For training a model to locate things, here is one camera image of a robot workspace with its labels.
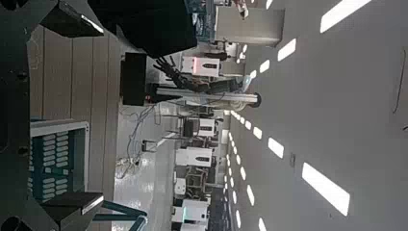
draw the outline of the white ceiling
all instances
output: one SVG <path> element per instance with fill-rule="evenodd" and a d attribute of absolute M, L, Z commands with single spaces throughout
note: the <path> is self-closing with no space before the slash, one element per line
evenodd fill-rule
<path fill-rule="evenodd" d="M 286 0 L 277 49 L 248 47 L 246 73 L 258 70 L 251 90 L 263 96 L 263 104 L 240 115 L 264 134 L 259 141 L 232 119 L 246 171 L 243 181 L 232 158 L 238 204 L 231 209 L 233 215 L 240 210 L 240 230 L 258 231 L 259 218 L 268 231 L 407 230 L 408 132 L 402 127 L 408 126 L 408 79 L 395 115 L 393 108 L 402 47 L 408 47 L 408 1 L 372 0 L 321 34 L 321 17 L 339 1 Z M 278 63 L 277 50 L 292 39 L 295 53 Z M 259 74 L 266 59 L 270 69 Z M 285 146 L 283 160 L 268 149 L 269 137 Z M 303 181 L 305 162 L 350 193 L 347 217 Z"/>

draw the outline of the concrete floor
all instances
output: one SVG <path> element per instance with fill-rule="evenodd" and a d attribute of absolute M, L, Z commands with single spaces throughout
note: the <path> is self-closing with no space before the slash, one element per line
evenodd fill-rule
<path fill-rule="evenodd" d="M 136 116 L 142 107 L 121 107 L 118 123 L 117 158 L 127 157 L 129 136 L 136 127 Z M 173 105 L 162 104 L 162 114 L 175 112 Z M 137 135 L 137 141 L 160 141 L 166 130 L 174 129 L 175 119 L 162 118 L 155 124 L 154 111 L 147 117 Z M 174 141 L 160 145 L 156 153 L 144 153 L 139 167 L 131 168 L 123 179 L 119 179 L 125 167 L 116 167 L 115 202 L 148 214 L 145 230 L 169 230 L 172 205 L 172 179 L 174 163 Z M 132 222 L 114 222 L 114 231 L 129 230 Z"/>

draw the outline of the fluorescent light panel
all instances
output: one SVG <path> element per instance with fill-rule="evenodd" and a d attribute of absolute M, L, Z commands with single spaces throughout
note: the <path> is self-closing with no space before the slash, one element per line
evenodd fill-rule
<path fill-rule="evenodd" d="M 251 130 L 252 123 L 247 120 L 246 123 L 245 123 L 245 128 L 248 129 L 248 130 Z"/>
<path fill-rule="evenodd" d="M 339 210 L 340 213 L 347 216 L 350 203 L 350 194 L 348 192 L 307 163 L 303 164 L 302 178 Z"/>
<path fill-rule="evenodd" d="M 242 180 L 246 180 L 246 172 L 243 167 L 241 167 L 241 177 L 242 177 Z"/>
<path fill-rule="evenodd" d="M 267 71 L 269 69 L 270 66 L 270 60 L 265 61 L 263 64 L 261 64 L 261 66 L 259 67 L 259 72 L 260 73 L 264 73 L 265 71 Z"/>
<path fill-rule="evenodd" d="M 278 52 L 278 62 L 285 60 L 296 50 L 296 38 L 292 39 L 288 44 L 282 47 Z"/>
<path fill-rule="evenodd" d="M 232 192 L 232 198 L 234 199 L 234 204 L 237 204 L 237 194 L 235 191 Z"/>
<path fill-rule="evenodd" d="M 360 8 L 364 7 L 371 0 L 343 0 L 337 4 L 334 8 L 328 11 L 322 18 L 320 23 L 320 32 L 332 28 L 337 23 L 341 22 L 343 19 L 355 13 Z"/>
<path fill-rule="evenodd" d="M 254 127 L 254 136 L 260 140 L 262 138 L 262 130 Z"/>
<path fill-rule="evenodd" d="M 267 0 L 266 8 L 269 9 L 270 5 L 272 5 L 273 0 Z"/>
<path fill-rule="evenodd" d="M 251 205 L 254 206 L 255 205 L 255 196 L 254 196 L 254 192 L 252 191 L 250 185 L 248 185 L 246 187 L 246 193 L 248 193 L 249 202 L 251 202 Z"/>
<path fill-rule="evenodd" d="M 276 156 L 280 157 L 281 159 L 283 158 L 283 152 L 285 148 L 278 141 L 269 138 L 268 147 L 273 153 L 275 153 Z"/>
<path fill-rule="evenodd" d="M 237 159 L 237 164 L 240 165 L 240 164 L 241 164 L 241 157 L 240 157 L 240 155 L 237 155 L 237 158 L 236 158 L 236 159 Z"/>
<path fill-rule="evenodd" d="M 249 74 L 249 77 L 251 77 L 251 79 L 255 79 L 256 78 L 256 70 L 252 70 L 252 72 Z"/>
<path fill-rule="evenodd" d="M 267 231 L 267 228 L 265 227 L 265 224 L 264 224 L 264 220 L 261 218 L 259 218 L 258 227 L 259 227 L 259 231 Z"/>
<path fill-rule="evenodd" d="M 241 228 L 241 216 L 240 216 L 240 211 L 237 210 L 237 212 L 235 212 L 235 218 L 237 219 L 238 228 Z"/>

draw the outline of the wire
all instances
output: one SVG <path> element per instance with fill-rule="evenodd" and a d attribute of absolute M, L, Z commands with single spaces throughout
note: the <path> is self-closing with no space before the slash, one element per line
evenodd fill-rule
<path fill-rule="evenodd" d="M 395 104 L 395 108 L 393 110 L 393 114 L 396 113 L 396 111 L 398 110 L 398 107 L 399 107 L 399 100 L 400 100 L 400 97 L 401 97 L 401 90 L 402 90 L 402 82 L 404 80 L 405 64 L 406 64 L 406 61 L 407 61 L 407 51 L 405 50 L 405 48 L 403 49 L 403 51 L 404 51 L 404 63 L 402 65 L 401 79 L 399 80 L 398 96 L 396 97 L 396 104 Z"/>
<path fill-rule="evenodd" d="M 127 158 L 121 158 L 121 159 L 116 161 L 116 166 L 117 167 L 127 165 L 127 167 L 124 169 L 122 174 L 115 177 L 116 179 L 125 178 L 125 176 L 129 172 L 129 170 L 132 167 L 136 167 L 138 165 L 138 163 L 140 162 L 140 157 L 141 157 L 142 151 L 141 151 L 141 142 L 137 141 L 138 132 L 140 130 L 140 135 L 141 135 L 141 129 L 140 128 L 142 127 L 142 125 L 144 123 L 144 120 L 149 116 L 149 114 L 153 111 L 154 108 L 155 108 L 155 106 L 152 106 L 150 108 L 144 109 L 140 114 L 132 113 L 132 114 L 127 115 L 127 116 L 136 116 L 137 117 L 137 124 L 136 124 L 136 127 L 135 127 L 134 131 L 129 136 L 129 141 L 128 141 L 128 144 L 127 144 L 127 147 L 126 147 Z"/>

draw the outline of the metal pole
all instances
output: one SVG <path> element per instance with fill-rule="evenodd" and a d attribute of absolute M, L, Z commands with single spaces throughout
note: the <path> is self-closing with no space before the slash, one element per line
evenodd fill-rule
<path fill-rule="evenodd" d="M 237 94 L 237 93 L 218 93 L 218 94 L 206 94 L 206 93 L 196 93 L 191 90 L 180 90 L 180 89 L 163 89 L 158 88 L 157 94 L 161 95 L 174 95 L 183 97 L 199 97 L 210 100 L 226 100 L 226 101 L 241 101 L 248 103 L 258 102 L 258 96 L 255 94 Z"/>

